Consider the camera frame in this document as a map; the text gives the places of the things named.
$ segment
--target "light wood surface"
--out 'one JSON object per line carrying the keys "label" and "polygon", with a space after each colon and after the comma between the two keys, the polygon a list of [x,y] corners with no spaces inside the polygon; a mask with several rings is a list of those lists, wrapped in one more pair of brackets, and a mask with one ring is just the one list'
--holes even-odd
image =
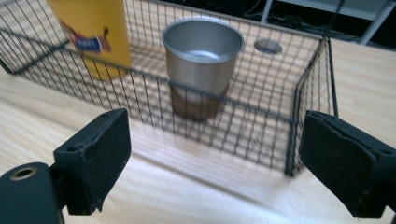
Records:
{"label": "light wood surface", "polygon": [[[332,42],[340,117],[396,147],[396,53]],[[0,71],[0,175],[52,151],[105,110]],[[390,223],[353,218],[313,175],[290,179],[130,122],[133,154],[102,213],[66,223]]]}

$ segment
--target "metal cup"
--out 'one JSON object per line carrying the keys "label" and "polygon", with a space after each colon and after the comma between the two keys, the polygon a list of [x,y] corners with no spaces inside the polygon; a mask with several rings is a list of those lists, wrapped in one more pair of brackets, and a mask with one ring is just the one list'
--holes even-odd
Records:
{"label": "metal cup", "polygon": [[[227,22],[190,17],[163,31],[167,73],[172,82],[212,94],[225,94],[244,38]],[[174,112],[188,119],[216,115],[213,97],[184,88],[171,88]]]}

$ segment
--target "wire basket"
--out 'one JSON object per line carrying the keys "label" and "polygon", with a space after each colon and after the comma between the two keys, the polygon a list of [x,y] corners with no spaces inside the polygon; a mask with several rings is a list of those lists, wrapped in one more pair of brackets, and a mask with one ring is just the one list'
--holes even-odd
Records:
{"label": "wire basket", "polygon": [[[0,64],[10,74],[104,108],[126,107],[134,120],[286,175],[300,170],[305,111],[337,115],[329,39],[158,1],[126,0],[125,6],[134,61],[126,76],[107,81],[90,76],[87,58],[75,52],[44,0],[0,3]],[[227,21],[244,36],[226,96],[169,80],[162,30],[186,16]],[[262,38],[275,41],[282,52],[257,50]],[[183,119],[173,113],[170,86],[214,98],[223,107],[212,119]]]}

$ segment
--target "wire mesh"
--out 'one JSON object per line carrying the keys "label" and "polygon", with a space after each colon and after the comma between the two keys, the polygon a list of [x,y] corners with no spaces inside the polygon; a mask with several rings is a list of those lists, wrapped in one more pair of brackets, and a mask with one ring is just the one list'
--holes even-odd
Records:
{"label": "wire mesh", "polygon": [[[336,110],[329,42],[318,36],[158,1],[126,0],[133,64],[125,68],[75,52],[43,0],[0,6],[0,62],[9,73],[104,108],[126,107],[132,119],[287,175],[301,167],[297,151],[305,110]],[[183,86],[166,74],[162,30],[186,16],[227,21],[245,38],[225,96]],[[262,38],[277,42],[283,51],[256,50],[254,44]],[[127,72],[110,80],[90,76],[99,65],[120,75]],[[211,119],[184,119],[174,113],[171,88],[199,95],[199,113],[207,98],[218,102],[219,112]]]}

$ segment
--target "dark background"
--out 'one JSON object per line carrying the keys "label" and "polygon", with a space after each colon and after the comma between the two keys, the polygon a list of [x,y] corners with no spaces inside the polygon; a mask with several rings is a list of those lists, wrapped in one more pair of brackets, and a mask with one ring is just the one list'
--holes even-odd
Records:
{"label": "dark background", "polygon": [[[260,21],[265,0],[163,0],[180,5],[198,7],[249,20]],[[302,30],[309,33],[323,35],[332,16],[326,12],[309,7],[299,7],[292,4],[274,1],[268,22],[271,24]],[[371,21],[354,17],[338,15],[337,20],[329,32],[329,37],[359,42],[359,38],[370,25]],[[387,19],[375,33],[372,42],[389,49],[396,49],[396,10],[389,14]]]}

